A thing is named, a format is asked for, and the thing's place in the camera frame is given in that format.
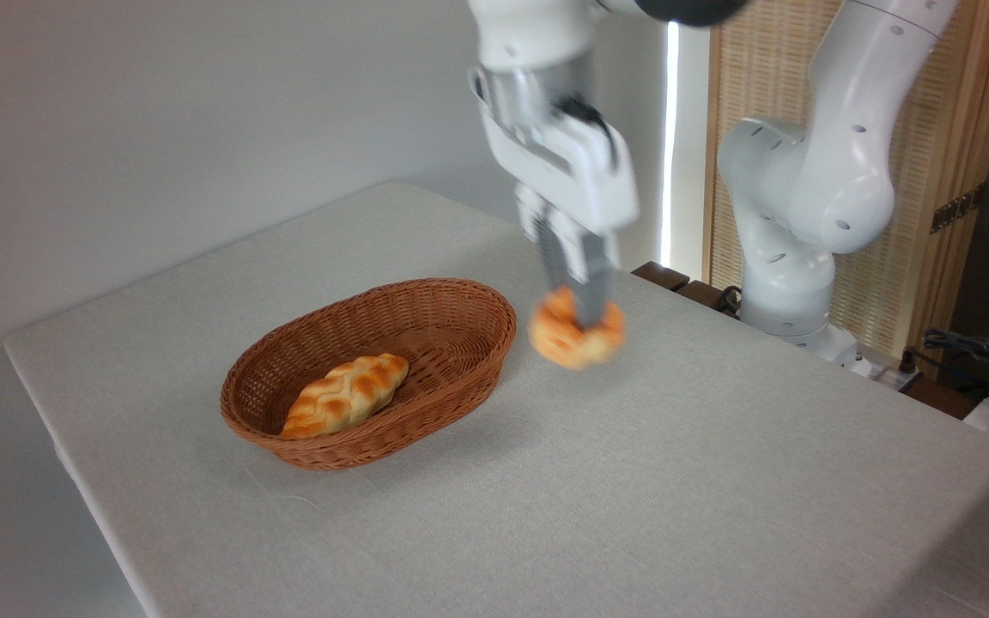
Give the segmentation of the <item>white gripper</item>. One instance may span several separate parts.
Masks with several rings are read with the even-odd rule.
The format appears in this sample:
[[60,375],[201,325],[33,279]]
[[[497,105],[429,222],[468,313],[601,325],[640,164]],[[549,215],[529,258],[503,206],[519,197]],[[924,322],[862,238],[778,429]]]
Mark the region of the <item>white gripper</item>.
[[[639,214],[623,136],[581,86],[474,86],[497,163],[517,181],[519,224],[549,289],[567,287],[582,330],[600,324],[617,259],[612,234]],[[558,233],[566,238],[566,256]]]

